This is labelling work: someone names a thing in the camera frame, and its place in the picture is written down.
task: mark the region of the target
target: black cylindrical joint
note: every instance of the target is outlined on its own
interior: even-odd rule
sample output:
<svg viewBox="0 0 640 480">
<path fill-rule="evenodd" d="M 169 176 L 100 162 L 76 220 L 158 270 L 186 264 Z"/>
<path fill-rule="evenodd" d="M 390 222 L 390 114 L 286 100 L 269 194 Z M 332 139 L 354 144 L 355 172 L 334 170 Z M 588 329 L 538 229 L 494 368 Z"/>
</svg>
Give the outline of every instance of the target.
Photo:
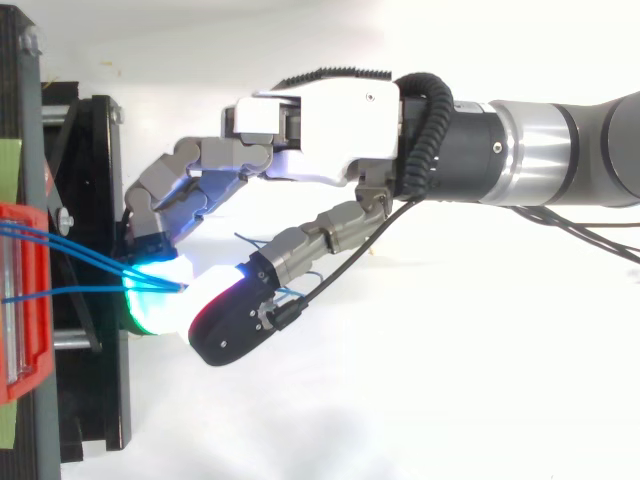
<svg viewBox="0 0 640 480">
<path fill-rule="evenodd" d="M 403 103 L 398 177 L 422 127 L 428 102 L 407 98 Z M 428 200 L 476 202 L 496 184 L 505 162 L 506 135 L 498 115 L 479 104 L 455 102 L 449 130 L 440 147 Z"/>
<path fill-rule="evenodd" d="M 575 122 L 579 159 L 554 202 L 624 207 L 640 201 L 640 93 L 602 105 L 559 105 Z"/>
</svg>

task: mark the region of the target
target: blue wire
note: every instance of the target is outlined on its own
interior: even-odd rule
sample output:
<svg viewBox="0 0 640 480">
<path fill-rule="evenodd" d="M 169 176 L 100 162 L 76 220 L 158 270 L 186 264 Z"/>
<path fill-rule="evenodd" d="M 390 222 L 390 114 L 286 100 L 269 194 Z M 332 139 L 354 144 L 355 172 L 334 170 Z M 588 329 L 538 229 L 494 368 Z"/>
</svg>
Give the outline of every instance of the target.
<svg viewBox="0 0 640 480">
<path fill-rule="evenodd" d="M 281 300 L 284 300 L 284 299 L 285 299 L 285 298 L 287 298 L 289 295 L 294 295 L 294 296 L 296 296 L 296 297 L 304 297 L 304 294 L 303 294 L 303 293 L 296 292 L 295 290 L 291 290 L 290 288 L 286 288 L 286 287 L 279 288 L 278 290 L 276 290 L 276 292 L 283 293 L 284 295 L 281 295 L 281 296 L 279 296 L 278 298 L 274 299 L 273 301 L 274 301 L 275 303 L 278 303 L 278 302 L 280 302 Z"/>
<path fill-rule="evenodd" d="M 170 282 L 168 280 L 164 280 L 162 278 L 156 278 L 156 277 L 152 277 L 150 275 L 146 275 L 143 274 L 145 278 L 141 278 L 140 276 L 136 275 L 136 270 L 133 269 L 127 269 L 128 271 L 122 271 L 122 270 L 117 270 L 115 268 L 111 268 L 103 263 L 99 263 L 97 260 L 92 259 L 91 257 L 88 257 L 80 252 L 78 252 L 77 250 L 72 250 L 70 248 L 67 248 L 63 245 L 58 245 L 55 243 L 51 243 L 47 240 L 42 240 L 36 237 L 32 237 L 29 235 L 21 235 L 19 233 L 9 233 L 9 232 L 2 232 L 0 231 L 0 236 L 3 237 L 9 237 L 9 238 L 16 238 L 19 240 L 26 240 L 28 242 L 33 242 L 33 243 L 37 243 L 39 245 L 44 245 L 46 247 L 52 248 L 54 250 L 59 250 L 63 253 L 66 253 L 68 255 L 71 255 L 75 258 L 78 258 L 79 260 L 83 260 L 85 262 L 87 262 L 90 265 L 93 265 L 94 267 L 100 268 L 106 272 L 110 272 L 113 273 L 114 275 L 118 275 L 119 277 L 125 276 L 128 278 L 131 278 L 132 280 L 135 280 L 137 282 L 143 282 L 143 283 L 148 283 L 150 285 L 155 285 L 157 287 L 160 288 L 165 288 L 165 289 L 171 289 L 173 291 L 180 291 L 182 289 L 182 285 L 175 283 L 175 282 Z"/>
<path fill-rule="evenodd" d="M 238 232 L 234 232 L 233 233 L 236 237 L 238 237 L 240 240 L 244 240 L 247 243 L 250 243 L 251 245 L 253 245 L 254 247 L 256 247 L 258 250 L 260 250 L 260 248 L 262 248 L 260 246 L 260 244 L 262 245 L 266 245 L 269 242 L 266 242 L 264 240 L 253 240 L 251 238 L 247 238 L 244 235 L 240 235 Z"/>
<path fill-rule="evenodd" d="M 134 292 L 158 292 L 158 293 L 177 293 L 173 290 L 166 290 L 162 288 L 147 288 L 147 287 L 116 287 L 116 286 L 88 286 L 77 285 L 73 287 L 60 287 L 53 288 L 51 290 L 45 290 L 43 292 L 30 293 L 28 295 L 22 295 L 20 297 L 7 297 L 2 299 L 3 304 L 24 302 L 25 300 L 32 300 L 34 298 L 48 297 L 51 295 L 60 295 L 63 293 L 110 293 L 110 292 L 126 292 L 133 290 Z"/>
<path fill-rule="evenodd" d="M 143 279 L 149 280 L 149 282 L 146 282 L 146 283 L 150 283 L 152 285 L 158 285 L 158 283 L 162 283 L 163 284 L 162 286 L 166 286 L 166 287 L 176 287 L 176 286 L 180 285 L 180 284 L 178 284 L 176 282 L 171 282 L 171 281 L 165 280 L 163 278 L 158 278 L 158 277 L 154 277 L 152 275 L 148 275 L 146 273 L 142 273 L 142 272 L 140 272 L 138 270 L 135 270 L 134 268 L 131 268 L 129 265 L 117 262 L 117 261 L 113 260 L 112 258 L 109 258 L 109 257 L 107 257 L 105 255 L 102 255 L 101 253 L 98 253 L 98 252 L 96 252 L 94 250 L 91 250 L 91 249 L 89 249 L 89 248 L 87 248 L 87 247 L 85 247 L 83 245 L 80 245 L 79 243 L 72 242 L 71 240 L 67 240 L 66 238 L 60 237 L 58 235 L 53 235 L 53 234 L 51 234 L 49 232 L 45 232 L 45 231 L 39 230 L 37 228 L 31 228 L 31 227 L 27 227 L 25 225 L 17 225 L 17 224 L 14 224 L 14 223 L 6 223 L 6 222 L 0 222 L 0 228 L 9 228 L 9 229 L 13 229 L 13 230 L 22 230 L 22 231 L 25 231 L 25 232 L 35 233 L 37 235 L 41 235 L 43 237 L 49 238 L 49 239 L 51 239 L 51 240 L 53 240 L 53 241 L 55 241 L 57 243 L 60 243 L 61 245 L 73 248 L 73 249 L 75 249 L 75 250 L 77 250 L 77 251 L 79 251 L 81 253 L 84 253 L 86 256 L 92 257 L 96 261 L 101 261 L 101 262 L 103 262 L 103 263 L 105 263 L 105 264 L 107 264 L 107 265 L 109 265 L 109 266 L 111 266 L 113 268 L 118 269 L 118 271 L 120 273 L 116 273 L 116 275 L 119 275 L 119 276 L 122 276 L 121 272 L 129 272 L 129 273 L 132 273 L 132 274 L 136 275 L 139 278 L 143 278 Z M 0 232 L 0 235 L 10 236 L 6 232 Z M 33 241 L 35 243 L 40 243 L 41 245 L 45 245 L 44 243 L 36 241 L 38 239 L 35 239 L 33 237 L 30 237 L 30 236 L 25 236 L 25 237 L 26 238 L 22 238 L 22 240 Z M 69 255 L 73 255 L 76 258 L 80 258 L 77 255 L 69 253 L 68 251 L 64 251 L 64 250 L 61 250 L 61 249 L 57 249 L 57 250 L 63 251 L 65 253 L 69 254 Z M 94 266 L 96 266 L 98 268 L 103 268 L 101 266 L 98 266 L 94 262 L 90 262 L 88 260 L 85 260 L 84 258 L 81 258 L 81 260 L 84 260 L 85 262 L 90 263 L 90 264 L 92 264 L 92 265 L 94 265 Z M 136 278 L 131 277 L 130 275 L 127 275 L 127 276 L 129 278 L 133 278 L 134 280 L 136 280 Z"/>
<path fill-rule="evenodd" d="M 324 275 L 322 275 L 320 272 L 309 270 L 307 273 L 305 273 L 305 275 L 315 275 L 316 277 L 320 278 L 320 283 L 324 282 Z"/>
</svg>

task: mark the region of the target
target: green tape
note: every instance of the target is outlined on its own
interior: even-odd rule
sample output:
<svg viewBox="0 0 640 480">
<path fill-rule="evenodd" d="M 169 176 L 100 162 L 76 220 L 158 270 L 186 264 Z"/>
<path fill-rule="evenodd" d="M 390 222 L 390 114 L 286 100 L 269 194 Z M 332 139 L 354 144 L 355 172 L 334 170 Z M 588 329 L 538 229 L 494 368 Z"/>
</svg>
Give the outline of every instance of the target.
<svg viewBox="0 0 640 480">
<path fill-rule="evenodd" d="M 0 138 L 0 202 L 16 203 L 18 199 L 21 150 L 22 140 Z"/>
<path fill-rule="evenodd" d="M 16 203 L 18 200 L 21 150 L 22 140 L 0 138 L 0 202 Z M 0 405 L 0 449 L 13 449 L 17 414 L 17 402 Z"/>
<path fill-rule="evenodd" d="M 16 440 L 18 402 L 0 405 L 0 449 L 12 450 Z"/>
</svg>

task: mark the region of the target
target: metal rod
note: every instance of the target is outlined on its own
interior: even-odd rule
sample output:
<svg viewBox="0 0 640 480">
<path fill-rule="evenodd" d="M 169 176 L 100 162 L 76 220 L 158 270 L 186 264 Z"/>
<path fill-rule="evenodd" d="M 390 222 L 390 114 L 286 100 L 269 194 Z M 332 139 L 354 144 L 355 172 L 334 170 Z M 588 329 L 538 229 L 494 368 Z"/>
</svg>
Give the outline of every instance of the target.
<svg viewBox="0 0 640 480">
<path fill-rule="evenodd" d="M 81 350 L 91 348 L 91 343 L 84 330 L 56 330 L 53 332 L 53 346 L 56 350 Z"/>
<path fill-rule="evenodd" d="M 69 111 L 69 105 L 45 105 L 42 107 L 42 125 L 59 127 Z"/>
</svg>

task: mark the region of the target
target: silver cylindrical joint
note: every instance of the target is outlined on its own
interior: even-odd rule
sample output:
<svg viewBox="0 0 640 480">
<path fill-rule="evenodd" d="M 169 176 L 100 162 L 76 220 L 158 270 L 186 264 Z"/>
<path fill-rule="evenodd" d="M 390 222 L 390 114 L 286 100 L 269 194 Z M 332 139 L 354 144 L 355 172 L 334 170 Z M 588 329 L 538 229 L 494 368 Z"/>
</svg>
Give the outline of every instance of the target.
<svg viewBox="0 0 640 480">
<path fill-rule="evenodd" d="M 507 136 L 508 154 L 498 181 L 480 202 L 542 205 L 558 192 L 569 170 L 571 138 L 550 104 L 491 102 Z"/>
<path fill-rule="evenodd" d="M 45 105 L 42 107 L 42 125 L 59 127 L 69 111 L 69 105 Z"/>
<path fill-rule="evenodd" d="M 53 332 L 53 346 L 56 350 L 83 350 L 91 348 L 84 330 L 56 330 Z"/>
</svg>

